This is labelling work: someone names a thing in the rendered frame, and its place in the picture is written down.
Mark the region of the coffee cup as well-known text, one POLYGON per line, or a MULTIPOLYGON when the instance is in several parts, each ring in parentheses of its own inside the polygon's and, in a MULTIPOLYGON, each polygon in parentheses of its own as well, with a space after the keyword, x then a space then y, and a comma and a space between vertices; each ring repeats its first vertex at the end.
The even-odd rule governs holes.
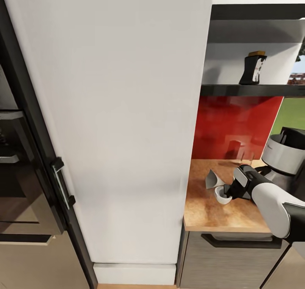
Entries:
POLYGON ((227 204, 231 201, 233 196, 227 196, 224 194, 224 186, 215 188, 215 197, 221 204, 227 204))

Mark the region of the bottle of coffee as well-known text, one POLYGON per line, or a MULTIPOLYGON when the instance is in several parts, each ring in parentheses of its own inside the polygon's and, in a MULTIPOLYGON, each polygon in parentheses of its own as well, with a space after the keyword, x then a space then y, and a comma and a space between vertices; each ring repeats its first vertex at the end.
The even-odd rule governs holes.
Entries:
POLYGON ((248 54, 244 59, 244 73, 239 85, 258 85, 260 70, 266 60, 265 51, 255 51, 248 54))

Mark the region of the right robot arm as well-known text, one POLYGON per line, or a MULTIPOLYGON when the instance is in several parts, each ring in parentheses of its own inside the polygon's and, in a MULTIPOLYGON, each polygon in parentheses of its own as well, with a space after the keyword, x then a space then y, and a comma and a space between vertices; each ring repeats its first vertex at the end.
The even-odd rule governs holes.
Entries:
POLYGON ((293 197, 249 165, 236 167, 232 185, 224 194, 232 199, 251 198, 257 204, 270 231, 283 238, 305 260, 305 202, 293 197))

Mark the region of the paper coffee filter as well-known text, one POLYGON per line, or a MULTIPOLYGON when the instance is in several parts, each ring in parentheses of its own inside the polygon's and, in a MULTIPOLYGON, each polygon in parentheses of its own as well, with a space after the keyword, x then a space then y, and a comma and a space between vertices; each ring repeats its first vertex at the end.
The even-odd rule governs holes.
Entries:
POLYGON ((210 169, 208 176, 205 179, 206 189, 224 186, 224 182, 210 169))

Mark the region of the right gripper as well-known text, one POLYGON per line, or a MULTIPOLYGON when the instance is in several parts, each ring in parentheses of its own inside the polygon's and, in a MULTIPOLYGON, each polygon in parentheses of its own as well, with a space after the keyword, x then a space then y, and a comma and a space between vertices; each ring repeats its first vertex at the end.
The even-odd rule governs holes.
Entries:
POLYGON ((224 184, 224 194, 227 196, 233 196, 232 199, 236 199, 236 198, 242 198, 245 200, 250 200, 251 197, 248 194, 247 191, 240 191, 238 190, 234 184, 232 183, 232 185, 229 184, 224 184))

